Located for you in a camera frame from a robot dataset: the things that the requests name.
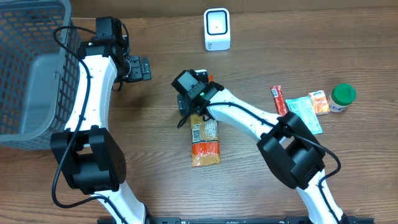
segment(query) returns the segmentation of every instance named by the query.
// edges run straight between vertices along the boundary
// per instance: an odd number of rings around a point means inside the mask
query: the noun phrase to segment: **candy wrapper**
[[[220,145],[218,142],[217,121],[203,121],[198,115],[191,115],[192,128],[192,166],[220,164]]]
[[[297,114],[304,121],[312,134],[322,133],[322,128],[313,110],[309,96],[304,96],[294,100],[286,100],[286,104],[289,111]]]
[[[281,116],[285,116],[288,110],[285,104],[284,95],[282,94],[282,87],[280,85],[271,87],[272,96],[276,105],[276,110]]]
[[[326,99],[326,95],[323,90],[309,93],[308,96],[311,98],[313,110],[316,115],[327,114],[330,112],[328,100]]]

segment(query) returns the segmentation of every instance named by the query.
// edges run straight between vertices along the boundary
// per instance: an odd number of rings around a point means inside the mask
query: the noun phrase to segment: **gray plastic basket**
[[[54,41],[52,32],[71,22],[69,1],[0,0],[0,144],[49,149],[63,131],[75,102],[77,59]],[[75,29],[59,32],[76,51]]]

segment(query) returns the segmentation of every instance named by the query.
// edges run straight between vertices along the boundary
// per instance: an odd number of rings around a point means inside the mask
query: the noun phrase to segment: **black mounting bracket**
[[[308,217],[286,217],[275,219],[191,219],[177,217],[155,217],[154,224],[312,224]],[[114,220],[101,220],[97,224],[116,224]],[[344,224],[374,224],[374,218],[347,217]]]
[[[312,177],[325,168],[322,158],[325,152],[313,147],[308,142],[295,138],[286,149],[279,141],[287,136],[282,129],[299,134],[315,143],[319,143],[305,123],[295,113],[288,112],[278,118],[276,127],[268,134],[261,135],[257,146],[271,172],[291,189],[306,189]]]
[[[206,106],[210,99],[224,87],[216,82],[209,82],[206,71],[184,70],[172,82],[172,86],[179,92],[177,95],[178,109],[181,115],[195,111],[198,115],[210,115]]]
[[[130,55],[128,36],[122,36],[122,25],[113,17],[96,18],[96,36],[80,44],[78,55],[85,58],[90,55],[111,57],[116,65],[118,75],[114,83],[133,83],[152,79],[149,60],[138,55]]]
[[[50,147],[60,163],[73,132],[66,130],[51,135]],[[89,144],[92,153],[79,154]],[[126,179],[126,160],[106,128],[93,126],[89,131],[79,131],[72,142],[62,166],[62,173],[69,187],[80,189],[84,194],[96,191],[118,191]]]

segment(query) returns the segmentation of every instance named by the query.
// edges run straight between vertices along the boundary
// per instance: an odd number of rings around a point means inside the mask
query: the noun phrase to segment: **green bottle cap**
[[[347,83],[337,85],[331,92],[331,99],[341,106],[350,105],[355,98],[356,92],[354,87]]]

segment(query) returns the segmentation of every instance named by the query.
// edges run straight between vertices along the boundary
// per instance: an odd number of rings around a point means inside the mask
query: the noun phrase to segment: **wood grain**
[[[395,0],[70,0],[73,17],[140,18],[199,16],[213,7],[230,13],[396,7]]]
[[[75,20],[94,29],[93,20]],[[306,215],[294,190],[269,171],[256,145],[220,124],[221,164],[191,168],[189,125],[172,80],[206,68],[237,97],[276,112],[269,87],[286,98],[329,93],[338,83],[358,91],[346,111],[319,117],[318,140],[341,159],[328,180],[348,214],[398,222],[398,8],[237,14],[232,48],[206,52],[201,16],[125,19],[132,52],[149,56],[153,79],[113,92],[109,129],[127,160],[127,181],[155,216],[281,218]],[[327,171],[335,162],[325,158]],[[57,162],[50,151],[0,151],[0,223],[94,223],[107,217],[99,202],[64,210],[50,196]],[[61,178],[62,202],[85,198]]]

